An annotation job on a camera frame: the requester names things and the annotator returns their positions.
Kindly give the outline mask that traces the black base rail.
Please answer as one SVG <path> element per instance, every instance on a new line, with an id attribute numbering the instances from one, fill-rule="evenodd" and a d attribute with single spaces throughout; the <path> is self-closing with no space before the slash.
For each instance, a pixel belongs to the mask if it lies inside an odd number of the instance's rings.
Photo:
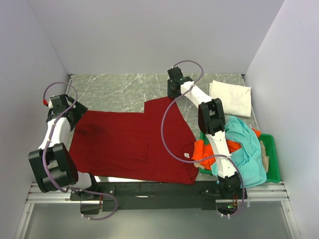
<path id="1" fill-rule="evenodd" d="M 215 181 L 196 181 L 193 185 L 159 182 L 100 182 L 97 185 L 99 192 L 118 200 L 118 210 L 216 210 L 217 200 L 247 199 L 242 189 L 234 196 L 220 195 Z"/>

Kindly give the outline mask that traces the red t shirt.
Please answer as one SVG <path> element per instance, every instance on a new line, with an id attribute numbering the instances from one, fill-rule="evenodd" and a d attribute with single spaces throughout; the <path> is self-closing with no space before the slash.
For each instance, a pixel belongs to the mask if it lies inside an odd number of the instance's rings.
<path id="1" fill-rule="evenodd" d="M 88 111 L 69 153 L 78 171 L 95 176 L 193 184 L 195 137 L 170 98 L 145 102 L 142 113 Z"/>

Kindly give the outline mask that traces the teal t shirt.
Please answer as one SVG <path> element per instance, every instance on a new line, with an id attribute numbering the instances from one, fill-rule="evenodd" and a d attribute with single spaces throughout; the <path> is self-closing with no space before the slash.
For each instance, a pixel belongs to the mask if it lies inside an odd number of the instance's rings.
<path id="1" fill-rule="evenodd" d="M 229 116 L 225 125 L 226 139 L 239 143 L 241 148 L 231 153 L 231 159 L 238 167 L 244 186 L 254 187 L 267 180 L 262 163 L 261 146 L 256 133 L 241 119 Z"/>

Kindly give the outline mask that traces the folded white t shirt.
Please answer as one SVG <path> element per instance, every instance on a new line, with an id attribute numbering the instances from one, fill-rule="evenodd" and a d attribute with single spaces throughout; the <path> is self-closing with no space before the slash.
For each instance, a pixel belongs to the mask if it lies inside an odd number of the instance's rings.
<path id="1" fill-rule="evenodd" d="M 222 101 L 224 113 L 240 117 L 251 117 L 251 87 L 212 81 L 209 95 Z"/>

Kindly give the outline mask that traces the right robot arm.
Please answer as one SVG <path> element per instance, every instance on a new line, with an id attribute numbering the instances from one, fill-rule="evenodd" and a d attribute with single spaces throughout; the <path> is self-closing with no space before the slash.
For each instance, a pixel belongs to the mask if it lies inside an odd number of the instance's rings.
<path id="1" fill-rule="evenodd" d="M 242 186 L 242 177 L 231 160 L 226 143 L 226 121 L 221 100 L 204 93 L 190 77 L 183 75 L 179 67 L 173 66 L 167 72 L 167 96 L 176 100 L 185 96 L 197 107 L 199 129 L 207 137 L 217 163 L 219 194 L 225 199 L 232 198 Z"/>

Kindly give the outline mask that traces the green plastic bin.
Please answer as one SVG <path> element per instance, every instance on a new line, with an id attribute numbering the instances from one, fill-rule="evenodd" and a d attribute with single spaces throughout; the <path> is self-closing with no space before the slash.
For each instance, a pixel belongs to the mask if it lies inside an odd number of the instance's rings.
<path id="1" fill-rule="evenodd" d="M 252 128 L 252 130 L 257 135 L 260 142 L 262 142 L 262 156 L 263 164 L 265 167 L 267 180 L 266 182 L 270 183 L 279 183 L 281 181 L 280 169 L 277 159 L 277 152 L 275 147 L 275 141 L 272 135 L 261 133 L 258 130 Z M 228 149 L 230 152 L 234 152 L 241 148 L 239 143 L 227 141 Z M 209 145 L 209 141 L 205 135 L 200 133 L 200 140 L 194 143 L 194 153 L 193 160 L 200 160 L 208 156 L 212 156 L 213 151 Z M 208 159 L 204 162 L 199 163 L 199 171 L 204 174 L 212 175 L 210 166 L 215 162 L 215 159 Z"/>

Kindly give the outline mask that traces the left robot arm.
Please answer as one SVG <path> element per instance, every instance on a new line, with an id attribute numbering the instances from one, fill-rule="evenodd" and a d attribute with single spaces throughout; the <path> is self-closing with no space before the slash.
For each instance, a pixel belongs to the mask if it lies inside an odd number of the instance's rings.
<path id="1" fill-rule="evenodd" d="M 42 156 L 52 178 L 61 188 L 82 189 L 88 200 L 99 196 L 100 188 L 90 173 L 77 171 L 64 140 L 87 112 L 87 108 L 66 94 L 52 96 L 48 103 L 47 132 L 40 147 L 28 154 L 36 182 L 43 193 L 57 191 L 44 169 Z"/>

